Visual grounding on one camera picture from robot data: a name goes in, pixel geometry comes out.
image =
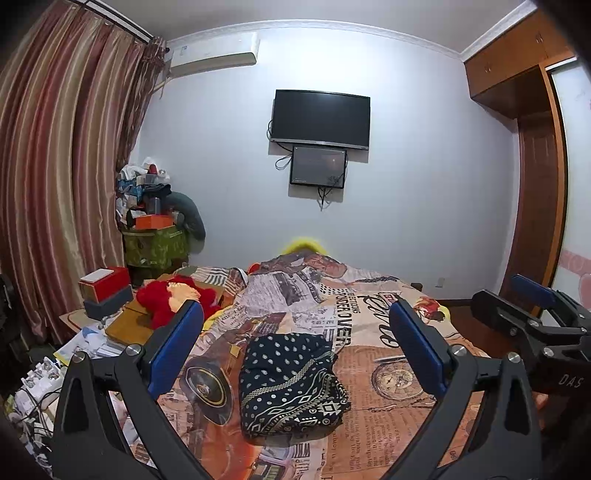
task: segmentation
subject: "ceiling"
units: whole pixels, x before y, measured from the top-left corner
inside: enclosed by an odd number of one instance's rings
[[[105,0],[166,40],[260,20],[336,20],[387,28],[462,52],[522,0]]]

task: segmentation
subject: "stuffed animal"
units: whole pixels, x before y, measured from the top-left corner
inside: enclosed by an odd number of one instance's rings
[[[204,320],[220,310],[212,288],[199,288],[190,277],[177,275],[169,280],[154,280],[138,290],[137,301],[153,313],[152,329],[167,325],[185,300],[198,301]]]

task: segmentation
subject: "green bag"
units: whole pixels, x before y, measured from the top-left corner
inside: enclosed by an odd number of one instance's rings
[[[122,230],[125,262],[132,267],[169,268],[189,254],[187,235],[175,225],[159,230]]]

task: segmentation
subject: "black tv screen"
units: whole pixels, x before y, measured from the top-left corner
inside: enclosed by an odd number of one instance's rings
[[[369,97],[277,90],[271,141],[369,149]]]

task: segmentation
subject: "red box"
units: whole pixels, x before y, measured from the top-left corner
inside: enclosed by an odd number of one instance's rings
[[[100,280],[90,283],[87,281],[80,280],[78,285],[80,286],[80,292],[85,300],[94,301],[96,303],[102,302],[104,299],[114,295],[119,290],[122,290],[131,283],[129,279],[129,272],[125,267],[107,267],[109,270],[113,270],[106,277]]]

